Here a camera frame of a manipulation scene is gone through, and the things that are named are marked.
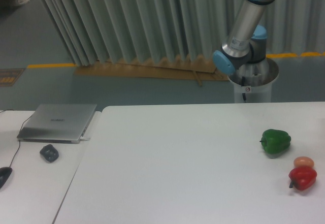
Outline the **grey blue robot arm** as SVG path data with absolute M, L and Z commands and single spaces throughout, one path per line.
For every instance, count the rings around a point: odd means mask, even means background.
M 242 0 L 212 60 L 229 75 L 267 52 L 324 54 L 324 0 Z

